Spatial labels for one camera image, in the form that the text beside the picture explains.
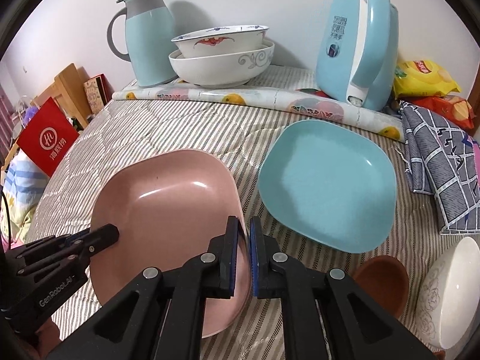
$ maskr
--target tipped white bowl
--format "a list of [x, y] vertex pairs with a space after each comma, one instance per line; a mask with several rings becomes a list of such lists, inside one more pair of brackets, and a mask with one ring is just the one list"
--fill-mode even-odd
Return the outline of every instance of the tipped white bowl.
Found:
[[275, 45], [264, 40], [261, 48], [233, 54], [185, 58], [179, 50], [169, 55], [173, 70], [191, 84], [206, 88], [233, 88], [242, 85], [270, 65]]
[[418, 333], [434, 347], [457, 344], [480, 299], [480, 250], [465, 237], [432, 265], [421, 286], [416, 311]]
[[177, 36], [172, 42], [185, 58], [219, 56], [259, 49], [267, 30], [257, 25], [208, 28]]

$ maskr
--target turquoise plastic tray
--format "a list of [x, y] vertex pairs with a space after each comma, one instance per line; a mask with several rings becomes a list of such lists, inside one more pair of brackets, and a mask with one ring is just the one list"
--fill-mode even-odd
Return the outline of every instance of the turquoise plastic tray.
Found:
[[280, 223], [341, 251], [375, 249], [393, 225], [397, 182], [386, 154], [321, 120], [282, 132], [260, 169], [258, 189]]

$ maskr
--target kettle handle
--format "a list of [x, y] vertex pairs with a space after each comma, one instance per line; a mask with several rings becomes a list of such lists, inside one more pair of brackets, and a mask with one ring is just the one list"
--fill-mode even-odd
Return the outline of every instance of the kettle handle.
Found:
[[113, 30], [113, 23], [116, 19], [118, 19], [122, 15], [127, 14], [127, 7], [122, 8], [117, 12], [117, 14], [113, 17], [112, 21], [109, 24], [109, 27], [106, 30], [106, 42], [109, 44], [109, 48], [112, 51], [113, 54], [115, 54], [118, 58], [123, 59], [124, 61], [131, 62], [130, 61], [130, 56], [128, 54], [123, 54], [118, 49], [115, 47], [115, 44], [113, 43], [113, 37], [112, 37], [112, 30]]
[[389, 37], [390, 0], [368, 0], [365, 44], [352, 83], [360, 88], [368, 88], [373, 83], [382, 68]]

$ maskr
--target red packaging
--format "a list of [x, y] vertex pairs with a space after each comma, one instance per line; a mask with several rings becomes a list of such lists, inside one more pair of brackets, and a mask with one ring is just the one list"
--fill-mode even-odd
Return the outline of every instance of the red packaging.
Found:
[[17, 144], [48, 176], [78, 138], [55, 101], [50, 97], [18, 137]]
[[443, 116], [463, 130], [473, 128], [475, 114], [469, 102], [461, 97], [452, 95], [444, 97], [409, 97], [405, 100]]

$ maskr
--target silver rivet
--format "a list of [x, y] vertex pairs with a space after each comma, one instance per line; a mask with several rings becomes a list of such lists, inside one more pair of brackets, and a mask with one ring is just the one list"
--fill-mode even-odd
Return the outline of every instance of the silver rivet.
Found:
[[273, 255], [273, 261], [276, 261], [277, 263], [284, 263], [287, 261], [288, 256], [285, 253], [278, 252]]
[[215, 255], [213, 253], [204, 253], [200, 256], [200, 259], [204, 262], [204, 263], [213, 263], [215, 261]]
[[157, 268], [153, 268], [153, 266], [151, 266], [150, 268], [145, 268], [143, 270], [143, 277], [145, 279], [153, 279], [155, 278], [156, 276], [158, 275], [158, 269]]
[[334, 268], [330, 271], [330, 276], [335, 280], [342, 280], [345, 277], [345, 272], [341, 269]]

